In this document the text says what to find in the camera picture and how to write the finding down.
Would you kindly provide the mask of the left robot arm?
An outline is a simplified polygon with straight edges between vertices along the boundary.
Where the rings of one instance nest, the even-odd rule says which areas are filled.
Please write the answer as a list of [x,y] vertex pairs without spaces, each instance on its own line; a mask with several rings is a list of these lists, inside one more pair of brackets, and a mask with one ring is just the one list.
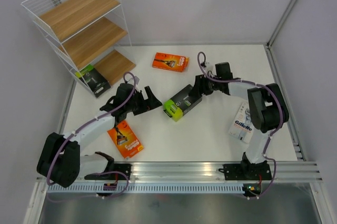
[[134,85],[122,83],[93,119],[75,131],[51,133],[46,138],[36,168],[46,178],[47,184],[67,188],[79,177],[110,180],[120,176],[113,157],[101,151],[91,155],[82,155],[81,152],[103,133],[119,125],[129,113],[139,115],[162,105],[149,86],[144,90],[146,97]]

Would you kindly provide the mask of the black green razor box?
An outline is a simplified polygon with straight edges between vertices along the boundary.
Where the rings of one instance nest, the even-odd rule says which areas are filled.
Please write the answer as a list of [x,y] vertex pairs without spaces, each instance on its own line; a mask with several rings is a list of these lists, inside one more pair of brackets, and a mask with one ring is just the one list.
[[202,101],[202,96],[190,96],[192,86],[188,84],[163,104],[163,111],[175,122],[180,120]]
[[96,98],[111,88],[108,80],[91,64],[76,71],[75,75],[89,87]]

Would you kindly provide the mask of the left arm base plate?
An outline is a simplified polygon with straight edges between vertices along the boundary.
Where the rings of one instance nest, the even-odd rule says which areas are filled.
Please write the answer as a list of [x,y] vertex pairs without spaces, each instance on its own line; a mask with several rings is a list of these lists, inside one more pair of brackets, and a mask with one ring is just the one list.
[[126,181],[130,178],[132,165],[129,163],[110,164],[103,172],[88,174],[85,180]]

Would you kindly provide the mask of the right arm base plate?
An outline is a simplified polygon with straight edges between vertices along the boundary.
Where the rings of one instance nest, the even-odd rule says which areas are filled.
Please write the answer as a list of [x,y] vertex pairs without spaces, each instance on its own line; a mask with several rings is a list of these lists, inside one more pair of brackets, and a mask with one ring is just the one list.
[[239,163],[224,164],[219,171],[224,174],[226,181],[259,181],[260,179],[270,181],[272,179],[271,169],[267,163],[247,167]]

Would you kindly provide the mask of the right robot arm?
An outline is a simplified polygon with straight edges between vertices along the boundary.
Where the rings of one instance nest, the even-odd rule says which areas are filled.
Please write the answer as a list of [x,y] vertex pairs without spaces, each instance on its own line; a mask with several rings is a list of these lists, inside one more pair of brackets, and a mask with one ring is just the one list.
[[248,102],[251,123],[254,127],[249,146],[243,154],[241,175],[253,179],[260,172],[258,166],[268,160],[267,146],[276,132],[289,120],[289,111],[278,84],[257,84],[234,78],[228,62],[215,65],[217,75],[206,72],[208,62],[199,63],[201,75],[195,77],[190,96],[201,97],[220,91],[229,96],[237,96]]

